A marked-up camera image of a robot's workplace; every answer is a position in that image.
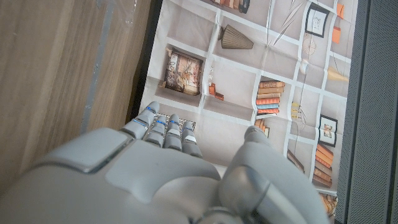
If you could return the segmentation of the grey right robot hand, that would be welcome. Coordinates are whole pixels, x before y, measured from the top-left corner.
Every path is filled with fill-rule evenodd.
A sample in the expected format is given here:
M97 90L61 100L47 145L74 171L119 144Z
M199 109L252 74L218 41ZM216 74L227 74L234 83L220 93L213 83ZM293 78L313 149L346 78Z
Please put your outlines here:
M327 223L318 192L256 126L224 174L190 122L150 103L38 160L1 196L2 223Z

